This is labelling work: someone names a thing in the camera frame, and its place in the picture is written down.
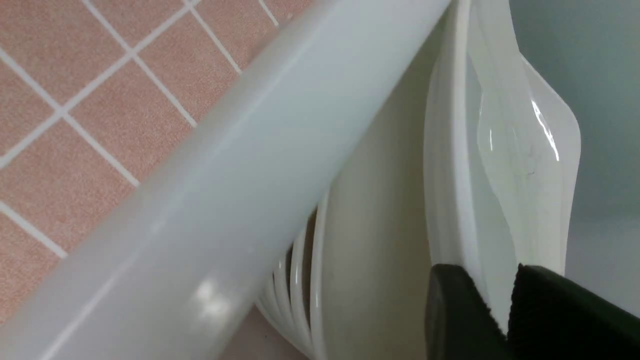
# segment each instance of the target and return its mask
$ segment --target pink tiled surface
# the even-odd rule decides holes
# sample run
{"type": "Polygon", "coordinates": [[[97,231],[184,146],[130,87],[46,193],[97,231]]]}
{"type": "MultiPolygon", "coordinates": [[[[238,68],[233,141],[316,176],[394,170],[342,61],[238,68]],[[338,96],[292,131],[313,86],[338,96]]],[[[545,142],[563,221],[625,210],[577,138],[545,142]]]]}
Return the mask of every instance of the pink tiled surface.
{"type": "Polygon", "coordinates": [[[202,0],[196,9],[242,69],[249,64],[252,49],[275,31],[255,0],[202,0]]]}
{"type": "Polygon", "coordinates": [[[53,109],[4,63],[0,63],[0,156],[53,114],[53,109]]]}
{"type": "Polygon", "coordinates": [[[0,47],[59,103],[123,55],[78,0],[2,0],[0,47]]]}
{"type": "Polygon", "coordinates": [[[140,57],[196,121],[238,75],[190,13],[144,48],[140,57]]]}
{"type": "Polygon", "coordinates": [[[0,322],[36,288],[58,257],[0,214],[0,322]]]}
{"type": "Polygon", "coordinates": [[[0,174],[0,199],[66,251],[132,190],[64,121],[0,174]]]}
{"type": "Polygon", "coordinates": [[[191,130],[133,61],[95,89],[71,114],[139,180],[191,130]]]}
{"type": "MultiPolygon", "coordinates": [[[[0,0],[0,325],[308,4],[0,0]]],[[[265,329],[224,359],[301,358],[265,329]]]]}
{"type": "Polygon", "coordinates": [[[131,47],[183,6],[181,0],[93,0],[92,3],[131,47]]]}

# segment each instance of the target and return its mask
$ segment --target white grout line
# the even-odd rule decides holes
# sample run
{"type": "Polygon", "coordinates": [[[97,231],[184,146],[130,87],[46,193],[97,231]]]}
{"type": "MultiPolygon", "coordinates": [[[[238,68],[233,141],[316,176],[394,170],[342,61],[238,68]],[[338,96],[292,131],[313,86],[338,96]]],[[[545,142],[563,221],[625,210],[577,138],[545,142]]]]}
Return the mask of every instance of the white grout line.
{"type": "Polygon", "coordinates": [[[49,239],[47,235],[41,233],[40,230],[36,229],[35,226],[33,226],[25,218],[20,216],[20,214],[16,213],[12,208],[9,207],[9,205],[5,204],[4,201],[0,201],[0,212],[4,213],[8,218],[13,220],[13,222],[21,227],[22,230],[25,230],[29,235],[33,236],[36,240],[42,243],[42,245],[45,245],[56,255],[63,259],[67,257],[66,251],[64,251],[58,244],[49,239]]]}
{"type": "Polygon", "coordinates": [[[267,15],[269,16],[269,19],[271,19],[271,21],[273,21],[273,24],[277,28],[279,26],[278,21],[276,20],[276,17],[273,16],[273,13],[271,13],[271,10],[269,10],[269,8],[267,7],[267,4],[264,3],[264,0],[258,0],[258,3],[260,3],[260,6],[264,10],[264,12],[267,13],[267,15]]]}
{"type": "Polygon", "coordinates": [[[234,70],[236,70],[238,74],[242,74],[242,70],[240,69],[238,64],[236,64],[236,61],[231,57],[231,54],[229,54],[227,49],[225,49],[225,46],[222,45],[220,40],[218,40],[218,37],[216,36],[216,34],[213,33],[209,25],[207,25],[207,23],[204,22],[204,20],[202,20],[202,18],[200,17],[200,14],[193,7],[193,4],[189,0],[184,0],[184,4],[186,5],[187,8],[189,8],[189,11],[191,11],[191,14],[193,14],[196,20],[204,28],[204,31],[206,31],[207,34],[209,34],[209,37],[211,37],[211,40],[213,40],[213,42],[216,44],[216,46],[218,47],[222,55],[224,55],[227,58],[227,61],[229,61],[231,66],[234,68],[234,70]]]}
{"type": "MultiPolygon", "coordinates": [[[[104,16],[102,16],[100,11],[93,4],[91,4],[91,2],[89,0],[83,0],[83,3],[87,7],[87,9],[89,9],[89,11],[93,14],[93,16],[95,16],[95,18],[98,19],[98,21],[107,29],[109,34],[111,34],[111,36],[120,44],[120,46],[122,46],[122,48],[124,48],[125,51],[127,51],[127,56],[129,58],[133,58],[133,60],[138,64],[138,66],[140,66],[140,68],[142,68],[142,71],[144,71],[145,74],[156,84],[156,86],[160,89],[160,91],[162,91],[164,96],[166,96],[167,99],[169,99],[169,101],[178,109],[180,114],[182,114],[182,116],[187,120],[187,122],[191,126],[196,127],[198,124],[193,119],[193,117],[189,114],[189,112],[182,106],[182,104],[169,91],[169,89],[164,84],[162,84],[162,82],[151,71],[151,69],[147,66],[147,64],[138,56],[138,51],[139,50],[135,50],[135,49],[138,49],[138,46],[136,46],[135,49],[131,49],[129,44],[127,44],[127,42],[120,36],[120,34],[118,34],[116,29],[109,23],[109,21],[104,16]]],[[[182,12],[182,14],[184,15],[186,12],[187,12],[187,9],[184,8],[184,11],[182,12]]],[[[145,42],[145,44],[151,43],[151,41],[153,41],[153,39],[157,38],[158,35],[160,35],[166,28],[168,28],[171,24],[173,24],[177,19],[179,19],[180,16],[171,17],[170,19],[172,19],[172,18],[174,18],[174,19],[166,27],[163,27],[163,26],[158,27],[156,29],[156,31],[152,32],[153,37],[151,37],[151,35],[149,37],[147,37],[147,38],[150,38],[151,40],[149,40],[148,42],[145,42]]]]}
{"type": "Polygon", "coordinates": [[[138,55],[134,56],[133,60],[138,64],[138,66],[140,66],[142,71],[144,71],[145,74],[156,84],[156,86],[160,89],[160,91],[162,91],[164,96],[166,96],[166,98],[169,99],[169,101],[175,106],[175,108],[178,109],[180,114],[182,114],[182,116],[187,120],[187,122],[191,126],[196,127],[198,125],[196,120],[193,119],[191,114],[189,114],[189,112],[182,106],[180,101],[178,101],[178,99],[176,99],[176,97],[173,96],[173,94],[169,91],[169,89],[167,89],[167,87],[164,84],[162,84],[162,82],[160,82],[160,79],[156,77],[156,75],[151,71],[151,69],[147,66],[147,64],[145,64],[145,62],[142,61],[142,59],[138,55]]]}
{"type": "Polygon", "coordinates": [[[44,101],[46,101],[54,110],[54,114],[50,116],[47,120],[45,120],[42,124],[37,126],[32,132],[30,132],[24,139],[22,139],[17,145],[13,146],[7,154],[2,157],[0,161],[0,168],[4,168],[14,159],[21,151],[26,149],[31,143],[33,143],[42,133],[44,133],[48,128],[50,128],[55,122],[63,117],[79,134],[82,136],[89,144],[96,150],[100,155],[102,155],[105,160],[107,160],[113,167],[118,170],[122,176],[124,176],[127,180],[131,182],[134,186],[138,186],[140,182],[131,175],[131,173],[122,166],[121,163],[118,162],[110,153],[107,152],[100,144],[91,135],[89,135],[80,124],[77,123],[75,119],[73,119],[69,114],[68,110],[70,109],[69,103],[80,102],[80,100],[86,97],[92,90],[86,90],[87,88],[95,89],[102,83],[105,79],[109,77],[109,75],[105,76],[105,73],[111,71],[111,74],[114,73],[117,69],[115,65],[120,64],[122,66],[126,61],[118,61],[115,65],[110,66],[110,68],[103,72],[98,79],[100,81],[94,80],[90,83],[90,86],[85,87],[80,91],[80,93],[72,98],[72,101],[69,101],[66,105],[60,106],[58,102],[56,102],[49,93],[40,86],[27,72],[24,70],[9,54],[7,54],[3,49],[0,48],[0,58],[25,82],[27,83],[33,91],[35,91],[38,95],[40,95],[44,101]]]}
{"type": "Polygon", "coordinates": [[[136,46],[133,47],[133,52],[138,53],[140,50],[144,49],[145,46],[151,44],[162,32],[167,30],[171,25],[175,24],[184,14],[188,13],[189,9],[187,6],[181,8],[176,13],[171,15],[169,19],[166,19],[160,26],[151,31],[151,34],[147,35],[146,38],[142,39],[136,46]]]}
{"type": "Polygon", "coordinates": [[[98,88],[103,82],[105,82],[116,71],[120,70],[127,61],[131,60],[130,54],[125,54],[118,61],[108,67],[102,74],[98,75],[95,79],[91,80],[80,92],[67,101],[61,108],[64,113],[69,112],[73,107],[78,105],[84,98],[89,96],[95,89],[98,88]]]}
{"type": "Polygon", "coordinates": [[[9,66],[25,83],[27,83],[36,94],[40,95],[40,97],[49,104],[54,110],[57,110],[60,105],[55,101],[49,93],[35,81],[26,70],[24,70],[9,54],[7,54],[4,49],[0,48],[0,59],[4,61],[7,66],[9,66]]]}
{"type": "Polygon", "coordinates": [[[111,34],[111,36],[118,42],[118,44],[120,44],[120,46],[122,46],[127,52],[131,51],[131,47],[129,47],[129,44],[127,44],[127,42],[120,36],[120,34],[118,34],[116,29],[111,26],[109,21],[104,16],[102,16],[100,11],[93,4],[91,4],[89,0],[83,0],[82,2],[89,10],[89,12],[93,14],[93,16],[102,24],[102,26],[107,29],[109,34],[111,34]]]}
{"type": "Polygon", "coordinates": [[[47,131],[53,124],[57,123],[62,116],[55,111],[47,120],[45,120],[40,125],[36,126],[36,128],[30,132],[27,136],[25,136],[19,143],[15,144],[9,151],[7,151],[4,156],[0,156],[0,169],[4,169],[5,166],[9,165],[11,160],[13,160],[18,154],[20,154],[24,149],[29,146],[34,140],[36,140],[42,133],[47,131]]]}
{"type": "Polygon", "coordinates": [[[111,166],[115,167],[116,170],[118,170],[119,173],[122,174],[122,176],[124,176],[127,180],[129,180],[129,182],[133,186],[140,185],[140,182],[138,181],[138,179],[136,179],[124,166],[122,166],[122,164],[116,158],[114,158],[113,155],[111,155],[105,148],[103,148],[98,143],[98,141],[96,141],[96,139],[94,139],[89,133],[87,133],[86,130],[84,130],[84,128],[78,123],[78,121],[76,121],[69,114],[64,114],[63,118],[65,119],[67,124],[71,125],[71,127],[73,127],[74,130],[76,130],[76,132],[80,134],[80,136],[82,136],[82,138],[86,142],[88,142],[89,145],[91,145],[91,147],[93,147],[100,155],[102,155],[102,157],[106,161],[108,161],[111,164],[111,166]]]}

